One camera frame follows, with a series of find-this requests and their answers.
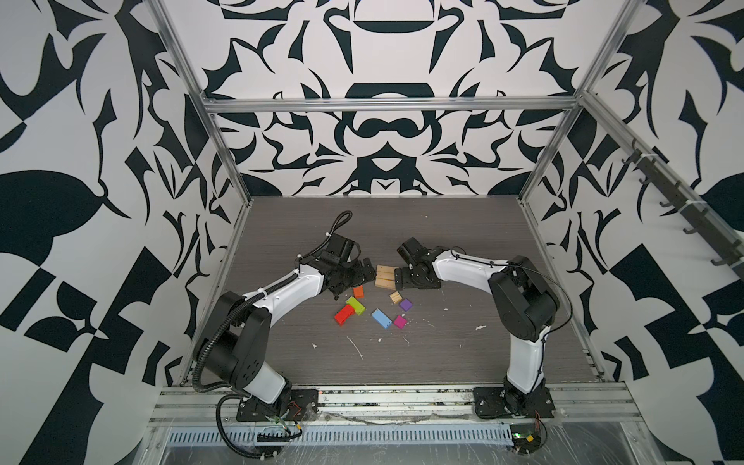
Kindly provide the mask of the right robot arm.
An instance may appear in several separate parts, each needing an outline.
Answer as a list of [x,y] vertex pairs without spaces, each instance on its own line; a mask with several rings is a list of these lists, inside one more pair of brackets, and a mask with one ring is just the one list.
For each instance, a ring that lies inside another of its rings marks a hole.
[[416,238],[403,242],[397,253],[406,264],[394,271],[399,291],[438,290],[455,282],[490,294],[510,334],[505,394],[522,405],[544,387],[544,350],[560,306],[556,282],[524,256],[489,260],[453,248],[426,248]]

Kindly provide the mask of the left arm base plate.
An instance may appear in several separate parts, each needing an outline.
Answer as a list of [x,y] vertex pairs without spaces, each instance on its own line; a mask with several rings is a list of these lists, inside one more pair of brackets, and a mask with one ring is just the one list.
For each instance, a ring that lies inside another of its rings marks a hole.
[[284,389],[273,403],[265,403],[257,397],[241,399],[236,420],[268,422],[281,418],[285,422],[302,422],[317,414],[318,403],[317,389]]

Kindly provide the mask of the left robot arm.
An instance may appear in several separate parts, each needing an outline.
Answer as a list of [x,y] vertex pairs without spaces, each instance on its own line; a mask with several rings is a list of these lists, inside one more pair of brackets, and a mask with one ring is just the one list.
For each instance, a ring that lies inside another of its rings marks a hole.
[[230,389],[280,412],[287,408],[292,383],[267,362],[273,326],[316,296],[330,293],[337,300],[376,279],[360,244],[338,233],[352,218],[352,211],[342,211],[324,240],[298,255],[287,275],[253,292],[226,292],[218,298],[194,348],[194,391]]

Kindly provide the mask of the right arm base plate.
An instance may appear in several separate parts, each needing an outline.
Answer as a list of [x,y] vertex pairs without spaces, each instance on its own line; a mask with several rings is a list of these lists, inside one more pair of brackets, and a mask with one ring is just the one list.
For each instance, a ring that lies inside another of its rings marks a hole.
[[551,419],[555,411],[551,393],[544,384],[528,394],[512,386],[476,387],[473,397],[475,414],[482,420]]

